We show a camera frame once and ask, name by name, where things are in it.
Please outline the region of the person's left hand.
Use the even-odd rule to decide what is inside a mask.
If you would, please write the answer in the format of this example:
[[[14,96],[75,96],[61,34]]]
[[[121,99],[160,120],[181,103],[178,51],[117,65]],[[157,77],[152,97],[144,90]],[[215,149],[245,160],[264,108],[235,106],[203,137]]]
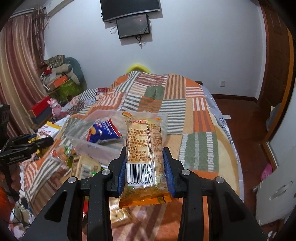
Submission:
[[[11,172],[11,179],[12,179],[11,187],[16,192],[19,192],[19,190],[21,189],[21,177],[20,177],[21,170],[18,165],[12,165],[12,167],[13,168]]]

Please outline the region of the orange sleeve forearm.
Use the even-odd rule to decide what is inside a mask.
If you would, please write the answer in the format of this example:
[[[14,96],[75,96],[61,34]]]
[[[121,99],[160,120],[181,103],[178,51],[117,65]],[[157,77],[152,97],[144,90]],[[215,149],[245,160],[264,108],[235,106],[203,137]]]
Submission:
[[[6,222],[10,221],[11,209],[14,208],[14,205],[11,206],[8,196],[5,191],[0,188],[0,218]]]

